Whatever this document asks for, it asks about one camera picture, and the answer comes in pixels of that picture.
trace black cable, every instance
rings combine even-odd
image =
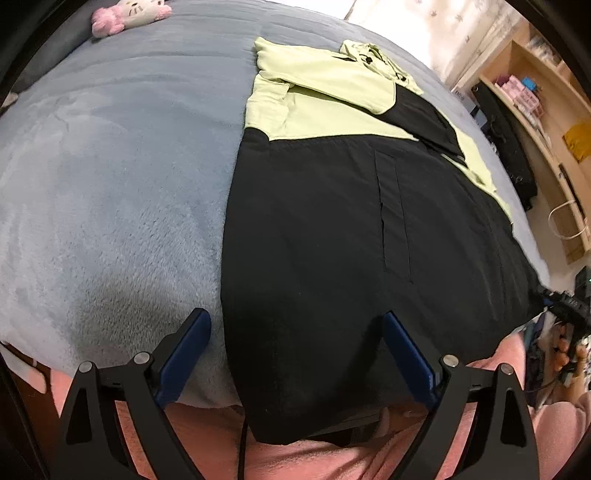
[[[246,434],[248,433],[248,423],[244,419],[242,424],[242,433],[240,434],[240,449],[238,451],[238,480],[244,480],[244,464],[246,462]]]
[[[523,393],[535,393],[535,392],[539,392],[540,390],[543,390],[543,389],[549,387],[550,385],[552,385],[557,380],[558,380],[558,377],[553,378],[550,382],[546,383],[546,385],[542,385],[540,388],[535,388],[533,390],[524,390]]]

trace yellow fabric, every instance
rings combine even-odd
[[[591,122],[575,125],[564,134],[563,138],[578,162],[591,157]]]
[[[414,79],[377,46],[345,40],[337,53],[278,45],[259,37],[255,48],[260,71],[246,103],[245,127],[265,132],[269,140],[363,134],[417,140],[402,128],[361,110],[380,115],[392,108],[396,85],[423,94]],[[511,218],[476,143],[449,123],[456,131],[467,167],[443,157],[491,195]]]

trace jacket pocket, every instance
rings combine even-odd
[[[374,161],[382,221],[384,267],[400,278],[411,281],[407,226],[396,161],[377,150],[374,151]]]

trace blue gripper pad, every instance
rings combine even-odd
[[[434,392],[437,383],[433,370],[393,313],[384,316],[382,331],[386,345],[415,401],[431,410],[439,402]]]
[[[209,343],[211,332],[209,313],[201,310],[160,371],[160,389],[154,396],[160,408],[178,400],[197,360]]]

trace white cable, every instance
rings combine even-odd
[[[551,221],[552,220],[552,214],[562,208],[562,207],[566,207],[567,205],[570,205],[572,203],[576,203],[575,200],[569,200],[568,202],[564,202],[562,205],[558,205],[556,208],[552,209],[552,211],[548,214],[548,227],[550,228],[550,230],[552,231],[552,233],[557,236],[558,238],[560,238],[561,240],[572,240],[573,238],[577,238],[579,235],[582,235],[584,233],[585,230],[589,229],[589,225],[587,224],[587,218],[584,218],[584,222],[585,222],[585,226],[584,228],[579,232],[576,233],[575,235],[571,235],[571,236],[564,236],[561,235],[554,227],[554,223]]]

